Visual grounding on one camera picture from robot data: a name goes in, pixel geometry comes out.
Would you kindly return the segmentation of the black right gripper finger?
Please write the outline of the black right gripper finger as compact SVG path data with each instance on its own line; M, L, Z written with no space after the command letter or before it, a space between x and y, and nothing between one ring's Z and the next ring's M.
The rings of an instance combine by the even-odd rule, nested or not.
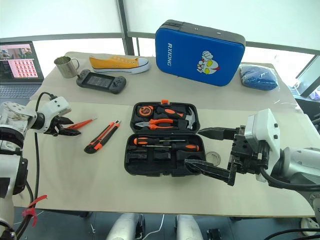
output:
M199 130L197 133L201 136L213 140L233 140L234 136L239 133L240 128L226 128L226 127L207 127Z
M210 162L199 159L185 159L184 165L190 172L221 180L230 185L230 171L227 169L214 166Z

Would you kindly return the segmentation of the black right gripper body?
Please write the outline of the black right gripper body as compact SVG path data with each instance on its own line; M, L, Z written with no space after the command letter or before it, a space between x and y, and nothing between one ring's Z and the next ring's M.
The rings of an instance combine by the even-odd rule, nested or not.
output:
M227 169L230 171L227 184L235 184L236 173L259 175L261 169L267 170L270 146L265 140L259 140L257 149L253 149L245 137L245 126L236 128Z

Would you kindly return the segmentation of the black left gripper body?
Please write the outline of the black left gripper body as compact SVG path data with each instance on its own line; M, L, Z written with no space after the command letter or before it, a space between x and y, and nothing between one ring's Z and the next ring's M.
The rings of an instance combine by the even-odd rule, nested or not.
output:
M57 137L59 135L59 131L61 128L61 125L64 123L64 117L63 116L55 116L50 122L50 126L48 129L44 132L44 134L52 135L54 137Z

